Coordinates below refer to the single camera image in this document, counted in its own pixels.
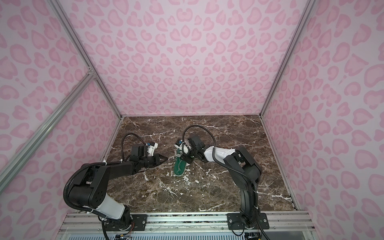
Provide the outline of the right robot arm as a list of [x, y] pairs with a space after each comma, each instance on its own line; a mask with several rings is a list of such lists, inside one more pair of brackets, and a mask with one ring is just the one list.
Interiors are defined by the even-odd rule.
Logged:
[[191, 163], [195, 159], [214, 162], [227, 169], [241, 194], [241, 221], [246, 228], [256, 226], [260, 210], [258, 207], [258, 185], [263, 173], [261, 166], [243, 146], [223, 149], [205, 146], [204, 143], [188, 146], [181, 140], [176, 144], [176, 153], [181, 160]]

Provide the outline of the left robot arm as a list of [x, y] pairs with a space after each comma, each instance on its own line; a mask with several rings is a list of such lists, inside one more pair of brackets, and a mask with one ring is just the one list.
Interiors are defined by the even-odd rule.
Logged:
[[127, 158], [118, 162], [84, 164], [65, 184], [63, 199], [70, 208], [97, 215], [103, 223], [103, 228], [113, 226], [115, 230], [132, 230], [134, 220], [130, 208], [108, 196], [109, 181], [160, 166], [168, 159], [166, 156], [154, 154], [135, 157], [132, 161]]

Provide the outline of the white shoelace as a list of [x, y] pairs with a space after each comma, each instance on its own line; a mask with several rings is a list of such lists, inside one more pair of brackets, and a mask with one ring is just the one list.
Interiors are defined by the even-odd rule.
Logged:
[[177, 148], [175, 150], [175, 155], [176, 155], [176, 159], [177, 160], [180, 160], [180, 161], [185, 161], [185, 157], [187, 157], [188, 155], [184, 154], [183, 153], [183, 150], [182, 149], [179, 149]]

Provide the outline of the green canvas sneaker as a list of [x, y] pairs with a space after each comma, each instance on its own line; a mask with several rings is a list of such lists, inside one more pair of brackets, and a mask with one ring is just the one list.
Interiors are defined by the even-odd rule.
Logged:
[[174, 174], [177, 177], [182, 176], [184, 174], [187, 163], [188, 162], [186, 162], [186, 161], [180, 161], [180, 160], [176, 159], [175, 166], [174, 166]]

